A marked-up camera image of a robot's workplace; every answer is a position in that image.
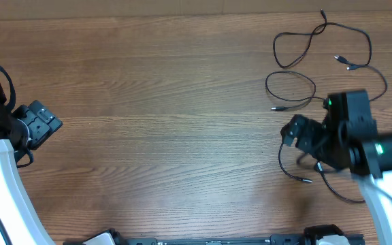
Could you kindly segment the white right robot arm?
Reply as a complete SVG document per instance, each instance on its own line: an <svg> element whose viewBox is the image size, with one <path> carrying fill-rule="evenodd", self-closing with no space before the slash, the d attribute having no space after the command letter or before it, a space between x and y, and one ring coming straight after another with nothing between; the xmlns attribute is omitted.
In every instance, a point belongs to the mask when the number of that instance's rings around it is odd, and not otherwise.
<svg viewBox="0 0 392 245"><path fill-rule="evenodd" d="M381 244L392 244L392 132L379 133L365 90L332 93L322 122L294 115L282 144L336 169L349 169L374 220Z"/></svg>

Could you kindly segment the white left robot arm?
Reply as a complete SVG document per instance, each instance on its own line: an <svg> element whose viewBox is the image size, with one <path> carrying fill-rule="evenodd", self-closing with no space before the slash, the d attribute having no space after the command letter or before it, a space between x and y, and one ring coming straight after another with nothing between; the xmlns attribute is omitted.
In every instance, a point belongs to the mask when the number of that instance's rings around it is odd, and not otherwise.
<svg viewBox="0 0 392 245"><path fill-rule="evenodd" d="M0 66L0 72L6 71ZM27 195L19 160L37 150L61 126L39 101L16 105L16 91L5 95L0 83L0 244L52 244Z"/></svg>

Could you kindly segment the black cable white plug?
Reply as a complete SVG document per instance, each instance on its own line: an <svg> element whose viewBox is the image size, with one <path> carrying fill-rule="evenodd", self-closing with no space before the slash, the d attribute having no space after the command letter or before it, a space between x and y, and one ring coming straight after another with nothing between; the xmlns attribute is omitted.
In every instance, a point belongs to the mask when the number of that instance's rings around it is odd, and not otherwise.
<svg viewBox="0 0 392 245"><path fill-rule="evenodd" d="M326 174L338 174L340 173L340 170L337 169L324 169L323 165L321 164L320 161L316 161L316 163L313 166L313 170L316 171L317 173L319 173L323 179L323 182L325 183L325 185L327 186L327 188L340 200L346 202L346 203L350 203L350 204L363 204L365 203L365 200L354 200L354 199L349 199L341 194L339 194L339 192L337 192L328 182L327 178L326 178Z"/></svg>

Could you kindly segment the black cable small plug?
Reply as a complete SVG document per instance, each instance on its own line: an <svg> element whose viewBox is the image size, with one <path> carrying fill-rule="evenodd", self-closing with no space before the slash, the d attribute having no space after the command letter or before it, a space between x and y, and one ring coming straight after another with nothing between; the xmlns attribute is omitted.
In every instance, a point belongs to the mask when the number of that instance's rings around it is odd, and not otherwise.
<svg viewBox="0 0 392 245"><path fill-rule="evenodd" d="M384 90L383 90L383 92L381 92L381 94L379 94L378 96L376 96L376 97L373 98L373 99L370 99L370 101L375 101L375 100L377 100L378 98L382 97L382 96L387 92L387 89L388 89L388 82L387 82L387 79L386 79L386 78L384 77L384 75L382 74L382 72L379 71L377 68L372 67L372 66L369 66L369 65L368 65L368 66L365 66L365 68L371 69L372 71L376 72L376 73L382 78L382 80L383 80L383 82L384 82L384 85L385 85ZM316 84L315 84L315 82L314 82L311 78L309 78L308 76L305 76L305 75L303 75L302 73L299 73L299 72L297 72L297 71L289 71L289 70L286 70L286 71L285 71L285 70L283 70L283 71L274 71L274 72L270 73L270 74L266 77L266 79L265 79L265 88L266 88L267 92L270 93L271 95L273 95L274 97L278 98L278 99L281 99L281 100L283 100L283 101L290 101L290 99L284 99L284 98L278 97L277 95L273 94L273 93L269 90L269 88L268 88L268 78L269 78L271 75L274 75L274 74L293 74L294 76L301 76L301 77L307 79L309 82L311 82L311 84L312 84L313 87L314 87L314 90L312 91L312 94L311 94L311 96L309 96L309 97L305 97L305 98L303 98L303 99L296 99L296 100L293 100L293 102L299 102L298 105L272 107L272 108L271 108L271 111L283 112L283 111L286 111L286 110L297 110L297 109L299 109L299 108L302 108L302 107L307 106L313 99L320 99L320 100L322 100L323 102L329 101L328 99L323 99L323 98L321 98L321 97L316 97L316 96L315 96ZM280 166L281 170L282 170L288 177L290 177L290 178L292 178L292 179L294 179L294 180L298 180L298 181L300 181L300 182L311 183L311 182L312 182L311 179L302 178L302 177L299 177L299 176L294 176L294 175L290 174L290 173L284 168L284 166L283 166L283 164L282 164L282 160L281 160L281 153L282 153L282 146L283 146L283 145L284 145L284 144L281 143L281 146L280 146L279 151L278 151L278 162L279 162L279 166Z"/></svg>

